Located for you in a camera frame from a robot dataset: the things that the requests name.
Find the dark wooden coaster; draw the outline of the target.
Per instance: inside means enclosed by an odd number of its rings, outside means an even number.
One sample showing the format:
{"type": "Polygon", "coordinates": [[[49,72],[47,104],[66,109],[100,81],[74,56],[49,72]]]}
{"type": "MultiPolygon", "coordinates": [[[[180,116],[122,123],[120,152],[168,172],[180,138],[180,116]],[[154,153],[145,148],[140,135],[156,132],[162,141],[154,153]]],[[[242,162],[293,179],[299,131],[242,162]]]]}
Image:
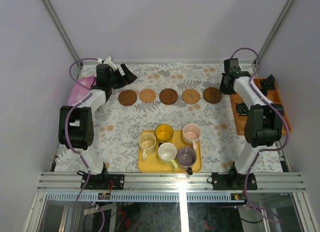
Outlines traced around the dark wooden coaster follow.
{"type": "Polygon", "coordinates": [[[208,87],[203,91],[203,98],[210,104],[216,104],[221,101],[222,93],[215,87],[208,87]]]}
{"type": "Polygon", "coordinates": [[[165,88],[160,92],[159,99],[165,105],[172,105],[178,100],[178,93],[172,88],[165,88]]]}
{"type": "Polygon", "coordinates": [[[130,89],[124,90],[119,94],[118,101],[123,106],[131,106],[137,101],[137,93],[130,89]]]}

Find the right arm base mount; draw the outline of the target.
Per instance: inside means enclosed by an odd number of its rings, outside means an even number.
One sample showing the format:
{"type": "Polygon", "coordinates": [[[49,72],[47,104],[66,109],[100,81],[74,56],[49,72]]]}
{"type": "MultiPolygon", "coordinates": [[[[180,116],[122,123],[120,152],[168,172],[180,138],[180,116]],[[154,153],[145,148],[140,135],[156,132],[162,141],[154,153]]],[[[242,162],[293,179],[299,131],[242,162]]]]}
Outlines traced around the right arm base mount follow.
{"type": "Polygon", "coordinates": [[[240,174],[236,170],[235,162],[231,164],[228,174],[220,174],[218,172],[211,173],[211,182],[207,179],[208,183],[212,184],[212,187],[216,191],[231,191],[231,190],[245,190],[256,191],[258,189],[256,177],[253,173],[250,173],[246,179],[246,174],[240,174]]]}

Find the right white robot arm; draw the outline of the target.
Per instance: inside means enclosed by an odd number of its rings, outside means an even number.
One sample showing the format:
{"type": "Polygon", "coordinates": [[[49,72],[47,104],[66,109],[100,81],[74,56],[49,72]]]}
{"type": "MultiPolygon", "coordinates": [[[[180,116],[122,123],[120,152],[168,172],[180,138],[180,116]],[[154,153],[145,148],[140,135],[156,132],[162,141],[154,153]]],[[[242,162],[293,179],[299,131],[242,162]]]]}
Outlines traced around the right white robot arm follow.
{"type": "Polygon", "coordinates": [[[233,189],[240,189],[246,183],[245,174],[249,173],[259,158],[260,153],[274,151],[275,142],[282,137],[284,108],[273,103],[256,86],[249,72],[242,71],[237,58],[224,60],[224,73],[220,92],[224,95],[238,94],[248,108],[244,126],[246,144],[234,162],[228,176],[228,184],[233,189]]]}

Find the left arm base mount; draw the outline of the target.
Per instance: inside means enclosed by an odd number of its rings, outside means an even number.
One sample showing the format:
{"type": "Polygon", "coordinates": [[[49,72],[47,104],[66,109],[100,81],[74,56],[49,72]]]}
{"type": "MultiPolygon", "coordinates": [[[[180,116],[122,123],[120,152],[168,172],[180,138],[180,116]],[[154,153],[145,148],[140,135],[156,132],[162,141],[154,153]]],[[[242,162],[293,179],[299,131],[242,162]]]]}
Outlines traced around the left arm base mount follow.
{"type": "Polygon", "coordinates": [[[112,174],[108,173],[106,166],[102,167],[102,172],[99,174],[90,175],[86,184],[88,174],[82,170],[78,170],[77,175],[82,177],[81,189],[85,190],[123,190],[125,184],[124,174],[112,174]]]}

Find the purple mug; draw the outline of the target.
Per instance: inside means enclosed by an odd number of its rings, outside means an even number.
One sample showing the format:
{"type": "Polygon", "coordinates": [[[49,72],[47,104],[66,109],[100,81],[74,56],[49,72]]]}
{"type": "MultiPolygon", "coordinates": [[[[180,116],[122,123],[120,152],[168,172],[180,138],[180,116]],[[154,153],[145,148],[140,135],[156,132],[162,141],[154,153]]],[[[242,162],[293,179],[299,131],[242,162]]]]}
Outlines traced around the purple mug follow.
{"type": "Polygon", "coordinates": [[[190,170],[197,161],[197,154],[191,147],[182,147],[176,155],[176,162],[180,169],[190,170]]]}

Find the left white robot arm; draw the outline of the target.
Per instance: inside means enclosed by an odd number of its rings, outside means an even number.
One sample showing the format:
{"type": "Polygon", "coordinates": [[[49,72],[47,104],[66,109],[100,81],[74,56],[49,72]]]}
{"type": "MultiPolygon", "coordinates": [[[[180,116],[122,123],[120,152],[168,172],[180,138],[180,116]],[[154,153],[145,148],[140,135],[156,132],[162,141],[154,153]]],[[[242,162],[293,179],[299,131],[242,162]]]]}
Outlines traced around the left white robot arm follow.
{"type": "Polygon", "coordinates": [[[110,182],[104,174],[104,162],[93,146],[95,131],[93,115],[111,97],[113,90],[132,84],[138,77],[122,63],[101,60],[96,66],[96,75],[75,79],[68,104],[60,108],[58,141],[77,154],[89,171],[92,183],[98,189],[105,189],[110,182]]]}

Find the pink mug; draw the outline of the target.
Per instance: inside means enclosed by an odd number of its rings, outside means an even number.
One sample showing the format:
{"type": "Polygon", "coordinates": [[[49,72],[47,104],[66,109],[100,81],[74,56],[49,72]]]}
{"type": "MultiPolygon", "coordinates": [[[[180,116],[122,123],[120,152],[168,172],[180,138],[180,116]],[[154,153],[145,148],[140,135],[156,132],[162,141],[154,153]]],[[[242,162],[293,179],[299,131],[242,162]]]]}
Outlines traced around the pink mug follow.
{"type": "Polygon", "coordinates": [[[182,130],[182,141],[196,151],[197,142],[199,142],[201,134],[202,132],[198,125],[193,123],[187,124],[182,130]]]}

